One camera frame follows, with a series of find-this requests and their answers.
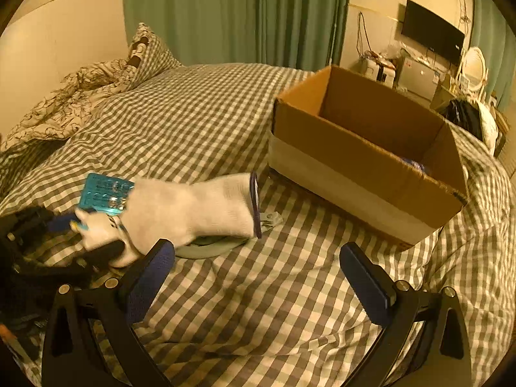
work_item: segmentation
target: black television screen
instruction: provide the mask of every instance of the black television screen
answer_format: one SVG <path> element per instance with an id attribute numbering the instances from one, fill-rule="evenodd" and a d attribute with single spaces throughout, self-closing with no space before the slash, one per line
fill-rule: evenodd
<path id="1" fill-rule="evenodd" d="M 459 65 L 464 33 L 422 5 L 407 0 L 402 35 Z"/>

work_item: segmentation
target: white wall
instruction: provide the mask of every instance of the white wall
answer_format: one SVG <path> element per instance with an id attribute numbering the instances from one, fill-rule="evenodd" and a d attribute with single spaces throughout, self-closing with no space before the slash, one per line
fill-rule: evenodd
<path id="1" fill-rule="evenodd" d="M 0 37 L 0 134 L 66 74 L 125 56 L 122 0 L 25 0 Z"/>
<path id="2" fill-rule="evenodd" d="M 459 27 L 460 2 L 459 0 L 412 0 L 441 16 L 455 27 Z M 389 44 L 401 40 L 409 46 L 417 55 L 425 54 L 426 48 L 401 35 L 404 7 L 407 0 L 349 0 L 348 16 L 342 47 L 340 65 L 344 68 L 356 70 L 359 65 L 357 53 L 357 16 L 360 11 L 364 14 L 367 34 L 371 48 L 376 53 L 384 51 Z M 473 0 L 466 0 L 466 11 L 470 19 L 473 18 Z M 460 30 L 465 32 L 464 24 Z M 469 33 L 465 39 L 465 47 L 469 45 Z M 364 48 L 367 48 L 365 36 L 363 36 Z M 433 63 L 433 54 L 429 52 L 428 58 Z M 447 70 L 448 62 L 437 57 L 435 66 Z"/>

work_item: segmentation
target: open cardboard box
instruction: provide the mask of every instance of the open cardboard box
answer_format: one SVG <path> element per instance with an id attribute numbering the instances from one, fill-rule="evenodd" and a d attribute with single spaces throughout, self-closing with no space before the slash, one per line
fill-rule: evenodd
<path id="1" fill-rule="evenodd" d="M 269 165 L 406 248 L 468 202 L 445 120 L 337 66 L 277 97 Z"/>

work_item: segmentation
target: curtain fold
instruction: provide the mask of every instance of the curtain fold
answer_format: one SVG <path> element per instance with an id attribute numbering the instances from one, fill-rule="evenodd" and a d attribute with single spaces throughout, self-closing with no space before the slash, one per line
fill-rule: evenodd
<path id="1" fill-rule="evenodd" d="M 124 0 L 186 65 L 261 62 L 308 70 L 339 60 L 348 0 Z"/>
<path id="2" fill-rule="evenodd" d="M 478 46 L 489 69 L 486 99 L 494 91 L 497 109 L 504 111 L 510 102 L 516 66 L 516 37 L 493 0 L 474 0 L 471 46 Z"/>

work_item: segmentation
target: bed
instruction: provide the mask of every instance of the bed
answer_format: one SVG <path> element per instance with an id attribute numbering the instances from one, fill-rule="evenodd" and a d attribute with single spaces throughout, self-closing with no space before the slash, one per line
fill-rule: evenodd
<path id="1" fill-rule="evenodd" d="M 309 72 L 262 64 L 185 67 L 144 25 L 132 51 L 127 65 L 135 51 L 139 61 L 130 65 L 127 86 L 96 104 L 81 126 L 60 137 L 27 138 L 34 130 L 26 121 L 25 136 L 0 153 L 0 214 L 34 203 L 71 210 L 90 172 L 192 183 L 256 170 L 260 209 L 277 211 L 283 224 L 223 256 L 178 259 L 134 326 L 173 385 L 341 385 L 380 332 L 340 270 L 339 249 L 350 240 L 393 280 L 456 289 L 473 385 L 482 385 L 511 342 L 516 250 L 509 179 L 479 141 L 453 128 L 471 200 L 445 227 L 400 252 L 270 173 L 274 97 Z M 73 233 L 62 235 L 33 255 L 52 265 L 73 255 L 77 242 Z M 391 379 L 403 372 L 419 328 Z M 113 374 L 124 380 L 102 333 L 99 340 Z M 40 360 L 22 365 L 38 384 Z"/>

